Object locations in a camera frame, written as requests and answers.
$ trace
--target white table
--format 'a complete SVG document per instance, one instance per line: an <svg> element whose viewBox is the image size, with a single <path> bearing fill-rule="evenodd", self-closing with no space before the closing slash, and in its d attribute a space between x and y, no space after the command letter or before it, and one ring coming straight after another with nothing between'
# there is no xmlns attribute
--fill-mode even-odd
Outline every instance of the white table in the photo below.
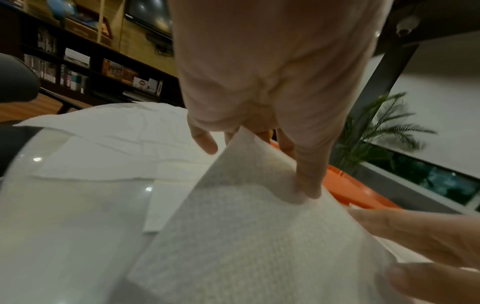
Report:
<svg viewBox="0 0 480 304"><path fill-rule="evenodd" d="M30 176L69 137L40 131L4 178L0 303L155 303L123 280L154 236L142 233L152 181Z"/></svg>

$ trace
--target bookshelf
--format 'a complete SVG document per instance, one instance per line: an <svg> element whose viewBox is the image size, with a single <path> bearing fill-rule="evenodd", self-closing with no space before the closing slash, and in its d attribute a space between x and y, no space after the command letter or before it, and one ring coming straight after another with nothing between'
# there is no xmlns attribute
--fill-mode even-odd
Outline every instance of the bookshelf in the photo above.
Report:
<svg viewBox="0 0 480 304"><path fill-rule="evenodd" d="M107 46L98 44L96 41L91 41L71 33L61 28L59 24L52 24L50 21L44 21L22 10L3 5L1 0L0 16L6 17L0 18L0 35L6 37L0 44L0 53L13 55L22 61L24 61L24 56L27 54L53 64L55 66L54 83L45 79L40 80L41 86L50 91L94 106L113 102L129 102L129 98L123 95L124 91L128 91L146 96L149 100L155 102L184 107L178 79L170 74L125 56ZM55 52L39 47L39 30L47 31L56 40ZM64 59L66 49L88 56L89 67ZM152 78L159 83L161 82L160 96L146 90L134 88L133 85L102 74L104 59L135 71L141 79L148 80ZM62 65L86 77L83 93L60 85Z"/></svg>

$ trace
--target fingernail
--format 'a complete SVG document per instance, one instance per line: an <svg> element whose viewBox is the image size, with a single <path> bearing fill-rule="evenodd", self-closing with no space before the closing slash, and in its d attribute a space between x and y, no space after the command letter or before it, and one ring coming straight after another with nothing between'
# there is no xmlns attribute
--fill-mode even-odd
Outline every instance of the fingernail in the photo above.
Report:
<svg viewBox="0 0 480 304"><path fill-rule="evenodd" d="M400 265L390 267L386 271L390 284L399 291L405 291L409 288L409 278L405 269Z"/></svg>

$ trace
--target security camera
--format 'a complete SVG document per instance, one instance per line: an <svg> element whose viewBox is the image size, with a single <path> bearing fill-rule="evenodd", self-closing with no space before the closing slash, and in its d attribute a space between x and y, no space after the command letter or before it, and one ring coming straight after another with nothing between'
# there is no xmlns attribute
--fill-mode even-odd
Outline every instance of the security camera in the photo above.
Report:
<svg viewBox="0 0 480 304"><path fill-rule="evenodd" d="M417 16L408 16L400 20L396 25L396 34L399 37L405 37L416 29L420 24L420 18Z"/></svg>

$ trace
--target palm plant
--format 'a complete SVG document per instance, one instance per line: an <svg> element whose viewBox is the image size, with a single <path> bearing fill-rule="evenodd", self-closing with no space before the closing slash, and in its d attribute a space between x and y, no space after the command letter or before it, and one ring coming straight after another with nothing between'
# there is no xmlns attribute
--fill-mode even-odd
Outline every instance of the palm plant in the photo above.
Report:
<svg viewBox="0 0 480 304"><path fill-rule="evenodd" d="M396 123L395 120L415 115L399 113L403 107L403 103L399 100L405 94L380 96L363 108L357 121L354 121L350 115L347 117L342 135L334 148L339 155L336 167L348 170L362 162L375 160L390 160L392 164L388 150L374 146L371 142L389 137L394 139L400 147L412 151L422 147L411 134L412 132L436 134L435 131L419 125Z"/></svg>

